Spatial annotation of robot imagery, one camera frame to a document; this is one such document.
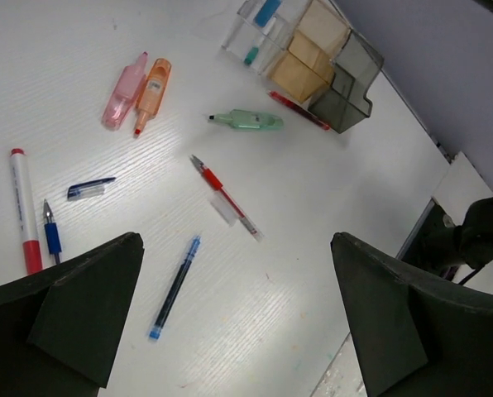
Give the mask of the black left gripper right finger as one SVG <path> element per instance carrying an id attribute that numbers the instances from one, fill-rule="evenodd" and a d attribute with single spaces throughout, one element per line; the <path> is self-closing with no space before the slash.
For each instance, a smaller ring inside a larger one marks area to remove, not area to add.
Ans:
<path id="1" fill-rule="evenodd" d="M 386 255 L 347 232 L 334 270 L 369 396 L 493 396 L 493 295 Z"/>

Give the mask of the white marker red cap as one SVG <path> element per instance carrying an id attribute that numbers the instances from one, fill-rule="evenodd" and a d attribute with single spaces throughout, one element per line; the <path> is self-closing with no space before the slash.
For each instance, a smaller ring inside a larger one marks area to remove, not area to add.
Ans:
<path id="1" fill-rule="evenodd" d="M 36 227 L 36 214 L 26 153 L 13 148 L 10 154 L 13 195 L 17 207 L 22 250 L 28 275 L 42 271 L 41 245 Z"/>

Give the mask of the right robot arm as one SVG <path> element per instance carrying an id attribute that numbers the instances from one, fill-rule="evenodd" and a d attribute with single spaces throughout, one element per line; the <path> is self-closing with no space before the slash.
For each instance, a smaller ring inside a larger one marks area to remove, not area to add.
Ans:
<path id="1" fill-rule="evenodd" d="M 397 258 L 449 281 L 467 265 L 464 285 L 493 261 L 493 197 L 472 203 L 461 224 L 431 200 Z"/>

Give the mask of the green correction tape pen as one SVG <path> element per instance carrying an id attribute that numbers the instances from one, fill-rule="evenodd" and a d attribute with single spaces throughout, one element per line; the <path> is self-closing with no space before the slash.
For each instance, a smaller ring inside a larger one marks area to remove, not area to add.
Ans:
<path id="1" fill-rule="evenodd" d="M 208 117 L 210 122 L 227 125 L 238 130 L 280 130 L 284 126 L 281 117 L 270 113 L 233 109 L 227 113 L 216 113 Z"/>

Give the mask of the orange highlighter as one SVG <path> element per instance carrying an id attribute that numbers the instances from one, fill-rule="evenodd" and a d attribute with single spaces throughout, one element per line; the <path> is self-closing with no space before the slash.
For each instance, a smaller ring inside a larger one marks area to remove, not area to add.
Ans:
<path id="1" fill-rule="evenodd" d="M 156 117 L 169 81 L 171 68 L 171 63 L 164 58 L 157 59 L 152 65 L 136 102 L 137 118 L 134 137 L 139 137 L 146 124 Z"/>

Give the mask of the pink highlighter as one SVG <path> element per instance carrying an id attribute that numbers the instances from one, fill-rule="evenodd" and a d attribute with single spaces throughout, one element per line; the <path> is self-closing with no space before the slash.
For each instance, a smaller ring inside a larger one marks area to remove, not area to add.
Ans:
<path id="1" fill-rule="evenodd" d="M 107 129 L 119 129 L 132 110 L 145 82 L 147 60 L 148 54 L 144 51 L 120 74 L 102 116 L 102 124 Z"/>

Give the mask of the blue ballpoint pen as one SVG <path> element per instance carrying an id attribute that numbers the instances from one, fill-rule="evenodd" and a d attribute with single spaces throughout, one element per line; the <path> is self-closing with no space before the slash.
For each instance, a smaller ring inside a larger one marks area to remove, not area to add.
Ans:
<path id="1" fill-rule="evenodd" d="M 54 263 L 59 265 L 61 263 L 60 254 L 62 252 L 62 246 L 54 213 L 46 199 L 43 202 L 43 215 L 48 252 L 53 257 Z"/>

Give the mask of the white marker blue cap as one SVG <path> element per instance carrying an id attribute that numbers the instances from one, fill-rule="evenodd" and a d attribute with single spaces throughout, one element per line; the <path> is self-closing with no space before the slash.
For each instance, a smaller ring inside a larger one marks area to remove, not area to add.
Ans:
<path id="1" fill-rule="evenodd" d="M 263 2 L 252 20 L 253 26 L 256 28 L 256 36 L 267 36 L 270 33 L 270 30 L 275 25 L 275 14 L 281 3 L 281 0 L 266 0 Z"/>

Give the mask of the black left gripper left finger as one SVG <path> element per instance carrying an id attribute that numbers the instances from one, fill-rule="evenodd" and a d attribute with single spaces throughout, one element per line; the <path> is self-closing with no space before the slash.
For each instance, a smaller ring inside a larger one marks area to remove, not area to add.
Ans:
<path id="1" fill-rule="evenodd" d="M 0 286 L 0 396 L 96 396 L 108 384 L 143 261 L 125 233 Z"/>

